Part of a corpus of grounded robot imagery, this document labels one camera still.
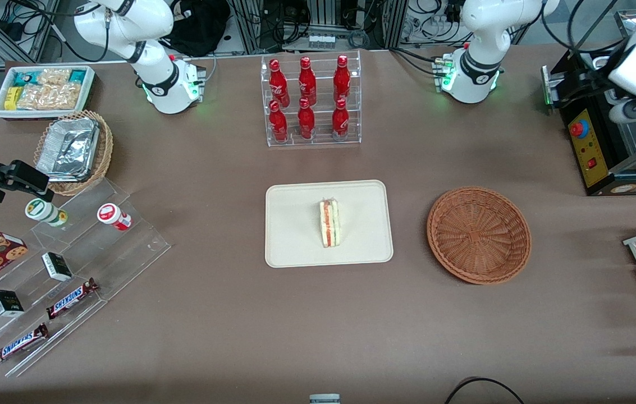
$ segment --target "red label bottle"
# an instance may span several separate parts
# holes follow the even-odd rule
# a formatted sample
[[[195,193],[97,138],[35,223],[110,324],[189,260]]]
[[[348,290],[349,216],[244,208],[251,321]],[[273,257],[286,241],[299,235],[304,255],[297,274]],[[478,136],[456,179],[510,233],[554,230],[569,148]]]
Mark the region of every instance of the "red label bottle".
[[[338,56],[338,69],[333,76],[333,98],[348,99],[350,95],[350,71],[348,71],[348,57],[344,54]]]
[[[338,99],[333,111],[333,139],[343,141],[348,136],[348,112],[345,110],[345,99]]]
[[[290,105],[290,96],[287,94],[287,80],[280,71],[280,63],[277,59],[272,59],[269,63],[271,67],[271,93],[273,99],[280,103],[280,107],[287,108]]]
[[[271,115],[268,116],[268,120],[271,121],[273,137],[278,143],[286,143],[287,120],[285,120],[285,115],[281,112],[280,105],[276,100],[271,100],[269,107],[271,108]]]
[[[310,101],[306,97],[300,99],[298,122],[300,122],[300,136],[305,140],[311,140],[315,135],[315,113],[310,108]]]
[[[318,88],[315,84],[315,72],[310,68],[310,57],[300,57],[300,96],[308,99],[310,105],[318,102]]]

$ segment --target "brown table surface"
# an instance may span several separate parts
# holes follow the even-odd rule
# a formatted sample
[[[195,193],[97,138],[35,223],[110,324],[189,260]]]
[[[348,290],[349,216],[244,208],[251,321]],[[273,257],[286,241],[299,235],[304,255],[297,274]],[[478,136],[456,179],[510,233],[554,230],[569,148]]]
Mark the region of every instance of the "brown table surface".
[[[539,69],[563,51],[513,47],[477,105],[436,94],[394,54],[361,52],[364,141],[316,150],[267,148],[260,57],[220,59],[205,102],[176,116],[146,102],[127,64],[95,65],[108,177],[175,246],[23,376],[0,366],[0,401],[433,403],[481,375],[526,402],[636,402],[636,266],[621,244],[636,197],[584,196],[542,103]],[[0,120],[0,161],[32,161],[45,126]],[[266,189],[363,179],[387,186],[389,263],[267,266]],[[472,286],[431,254],[428,209],[459,186],[525,214],[533,252],[512,281]],[[1,231],[35,224],[29,199],[6,196]],[[454,402],[505,397],[471,385]]]

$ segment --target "yellow panel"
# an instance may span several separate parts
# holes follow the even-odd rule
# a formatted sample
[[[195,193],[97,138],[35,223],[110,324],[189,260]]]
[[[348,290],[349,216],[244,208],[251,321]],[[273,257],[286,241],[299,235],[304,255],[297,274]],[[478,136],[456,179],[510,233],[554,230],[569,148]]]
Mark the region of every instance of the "yellow panel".
[[[577,163],[580,166],[580,171],[582,171],[582,178],[585,184],[591,187],[607,177],[607,163],[605,163],[605,156],[602,155],[602,150],[600,150],[600,144],[597,142],[597,136],[594,135],[594,130],[592,130],[592,120],[590,120],[586,109],[580,112],[580,115],[577,115],[570,122],[570,125],[567,125],[568,130],[573,123],[577,123],[580,120],[587,121],[589,127],[587,136],[583,139],[577,139],[575,136],[570,136],[570,138],[572,139],[572,147],[577,155]],[[590,159],[595,159],[597,163],[593,168],[587,166],[587,162]]]

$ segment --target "wicker basket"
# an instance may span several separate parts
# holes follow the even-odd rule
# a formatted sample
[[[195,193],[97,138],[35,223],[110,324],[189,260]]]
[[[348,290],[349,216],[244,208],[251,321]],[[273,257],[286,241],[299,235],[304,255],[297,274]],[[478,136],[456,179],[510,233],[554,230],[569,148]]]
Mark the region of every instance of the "wicker basket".
[[[65,196],[73,196],[82,189],[88,187],[92,182],[95,182],[105,176],[108,171],[108,166],[111,163],[111,153],[113,152],[113,135],[111,128],[106,125],[106,121],[103,120],[100,115],[91,111],[74,112],[64,117],[58,118],[58,120],[77,120],[78,118],[92,118],[100,123],[99,143],[95,147],[95,157],[92,166],[93,174],[84,182],[49,182],[48,188],[56,194]],[[48,128],[43,131],[41,140],[38,141],[38,147],[35,153],[33,153],[33,165],[38,164],[38,158],[41,156],[43,150],[43,143],[46,140],[46,134]]]
[[[461,187],[436,200],[428,241],[454,276],[477,284],[507,282],[528,263],[530,228],[517,206],[497,192]]]

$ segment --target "black bag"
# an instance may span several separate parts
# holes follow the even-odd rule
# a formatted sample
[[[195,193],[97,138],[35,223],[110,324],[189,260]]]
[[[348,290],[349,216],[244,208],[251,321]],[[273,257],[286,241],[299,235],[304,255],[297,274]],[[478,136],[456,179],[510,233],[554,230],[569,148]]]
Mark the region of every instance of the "black bag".
[[[174,0],[171,10],[173,30],[161,44],[190,57],[215,51],[230,17],[226,0]]]

